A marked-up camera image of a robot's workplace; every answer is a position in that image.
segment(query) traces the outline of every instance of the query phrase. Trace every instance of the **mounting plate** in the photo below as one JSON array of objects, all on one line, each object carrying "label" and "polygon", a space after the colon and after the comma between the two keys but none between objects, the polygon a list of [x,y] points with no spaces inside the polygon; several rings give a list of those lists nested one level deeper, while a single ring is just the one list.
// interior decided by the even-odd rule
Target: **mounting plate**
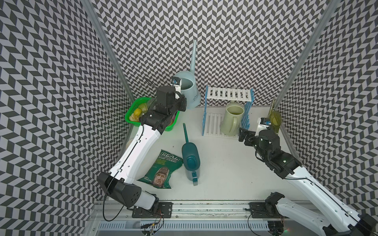
[{"label": "mounting plate", "polygon": [[270,213],[266,207],[265,202],[250,202],[249,208],[252,213],[252,218],[280,218],[279,213],[274,209],[273,213]]},{"label": "mounting plate", "polygon": [[[161,215],[164,219],[169,219],[172,214],[172,205],[171,202],[159,202],[158,210],[161,211]],[[141,207],[134,207],[132,218],[156,218],[158,215],[153,215],[151,212],[143,209]]]}]

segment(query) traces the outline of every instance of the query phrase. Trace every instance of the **yellow lemon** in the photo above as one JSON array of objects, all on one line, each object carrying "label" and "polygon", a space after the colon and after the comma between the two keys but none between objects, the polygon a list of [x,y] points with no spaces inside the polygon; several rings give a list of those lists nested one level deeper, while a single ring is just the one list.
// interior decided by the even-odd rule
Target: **yellow lemon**
[{"label": "yellow lemon", "polygon": [[142,114],[142,109],[140,109],[140,108],[135,109],[134,115],[140,116],[140,114]]}]

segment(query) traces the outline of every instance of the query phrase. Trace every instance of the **white dish rack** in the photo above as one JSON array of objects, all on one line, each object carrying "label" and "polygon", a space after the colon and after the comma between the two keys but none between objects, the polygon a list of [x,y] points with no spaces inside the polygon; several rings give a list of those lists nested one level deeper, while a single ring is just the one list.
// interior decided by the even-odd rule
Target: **white dish rack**
[{"label": "white dish rack", "polygon": [[217,88],[206,86],[205,93],[205,109],[203,113],[203,122],[202,122],[202,136],[215,136],[215,137],[226,137],[237,139],[238,135],[228,136],[223,134],[220,131],[220,124],[223,121],[223,114],[216,113],[207,113],[206,107],[208,99],[218,99],[218,100],[229,100],[229,101],[238,101],[246,102],[244,105],[244,115],[240,123],[240,127],[244,129],[249,129],[249,110],[254,101],[254,92],[253,89],[235,89],[235,88]]}]

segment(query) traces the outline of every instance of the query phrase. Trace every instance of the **teal watering can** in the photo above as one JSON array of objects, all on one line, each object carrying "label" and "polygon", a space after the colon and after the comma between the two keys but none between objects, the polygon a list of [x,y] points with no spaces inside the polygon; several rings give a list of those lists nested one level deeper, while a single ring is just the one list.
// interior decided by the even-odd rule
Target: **teal watering can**
[{"label": "teal watering can", "polygon": [[186,108],[193,109],[201,102],[201,95],[197,88],[195,81],[195,54],[197,50],[197,41],[193,42],[192,59],[190,65],[190,71],[180,71],[173,77],[178,77],[182,81],[181,94],[186,97]]},{"label": "teal watering can", "polygon": [[193,181],[193,185],[196,186],[198,185],[198,178],[200,176],[200,156],[196,145],[194,143],[189,143],[185,123],[183,125],[186,143],[183,145],[182,154],[186,169],[186,177],[190,181]]}]

